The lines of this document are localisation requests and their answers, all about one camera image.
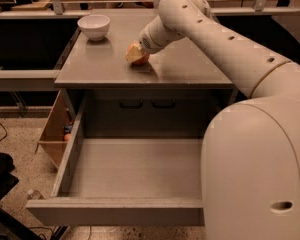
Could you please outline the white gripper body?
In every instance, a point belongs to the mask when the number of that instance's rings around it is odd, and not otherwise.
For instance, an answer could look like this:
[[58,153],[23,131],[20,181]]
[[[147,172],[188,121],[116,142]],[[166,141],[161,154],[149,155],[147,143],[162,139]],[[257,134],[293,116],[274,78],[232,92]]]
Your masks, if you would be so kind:
[[150,22],[139,34],[139,42],[148,54],[163,50],[168,44],[168,32],[160,20]]

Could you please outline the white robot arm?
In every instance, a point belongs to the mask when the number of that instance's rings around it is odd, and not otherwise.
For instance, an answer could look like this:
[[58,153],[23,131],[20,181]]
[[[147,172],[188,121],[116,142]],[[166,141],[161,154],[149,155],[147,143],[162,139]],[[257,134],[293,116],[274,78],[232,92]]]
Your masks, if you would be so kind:
[[300,240],[300,65],[220,25],[205,0],[160,0],[126,59],[189,38],[244,95],[203,139],[207,240]]

